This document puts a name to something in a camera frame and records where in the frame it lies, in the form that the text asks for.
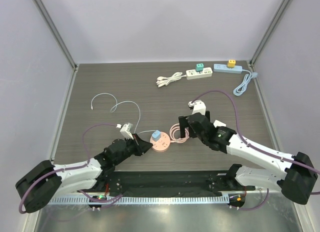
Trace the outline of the blue USB charger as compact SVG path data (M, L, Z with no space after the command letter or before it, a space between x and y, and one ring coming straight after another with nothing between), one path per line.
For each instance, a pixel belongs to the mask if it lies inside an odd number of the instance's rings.
M151 135L151 139L156 142L161 138L161 136L161 131L155 130Z

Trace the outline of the pink round socket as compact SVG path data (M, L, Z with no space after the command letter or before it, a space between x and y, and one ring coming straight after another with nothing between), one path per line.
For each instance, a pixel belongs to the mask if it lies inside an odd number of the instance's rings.
M156 142L151 139L151 136L150 142L153 144L152 149L156 152L162 153L168 150L171 144L182 144L186 142L190 137L189 131L186 134L186 138L176 137L175 134L177 132L180 132L178 123L171 126L169 133L161 131L161 138Z

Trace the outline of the white cube adapter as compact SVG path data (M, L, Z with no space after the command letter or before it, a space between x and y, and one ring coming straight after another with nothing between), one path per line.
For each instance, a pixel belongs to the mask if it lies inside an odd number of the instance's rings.
M223 122L221 122L221 121L219 121L219 120L215 120L215 121L213 122L213 125L214 125L216 128L218 128L218 127L226 127L226 126L227 126L225 123L223 123Z

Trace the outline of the white power strip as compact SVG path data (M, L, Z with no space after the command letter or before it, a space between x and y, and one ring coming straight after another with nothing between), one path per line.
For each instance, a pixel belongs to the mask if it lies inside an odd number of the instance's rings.
M159 76L156 79L156 85L158 88L160 88L163 86L168 86L170 83L179 81L182 78L186 78L187 80L194 80L194 79L211 77L212 74L213 74L213 70L210 67L206 67L202 71L196 71L195 69L191 69L191 70L187 70L185 73L175 72L170 77Z

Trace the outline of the teal plug adapter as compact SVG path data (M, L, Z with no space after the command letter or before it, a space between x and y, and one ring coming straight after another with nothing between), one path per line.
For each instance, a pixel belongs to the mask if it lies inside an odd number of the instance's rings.
M197 72L203 71L203 69L204 69L204 64L203 64L203 63L198 63L198 64L196 64L195 70L196 70Z

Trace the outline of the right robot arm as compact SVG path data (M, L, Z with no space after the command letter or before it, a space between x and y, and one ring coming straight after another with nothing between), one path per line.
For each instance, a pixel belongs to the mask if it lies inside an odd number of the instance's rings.
M185 137L188 130L191 138L198 138L213 151L244 158L259 165L251 169L242 165L232 165L225 178L226 186L237 190L241 186L255 186L281 192L287 199L306 205L318 179L308 155L280 152L242 136L225 124L214 121L201 113L178 118L180 135Z

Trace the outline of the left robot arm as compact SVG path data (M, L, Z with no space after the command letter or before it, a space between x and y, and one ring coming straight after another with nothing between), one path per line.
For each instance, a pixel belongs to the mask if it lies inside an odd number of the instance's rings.
M20 196L18 211L31 214L44 208L51 199L80 191L100 192L106 177L130 156L142 156L153 147L138 134L116 139L98 155L85 162L54 165L50 160L37 164L15 184Z

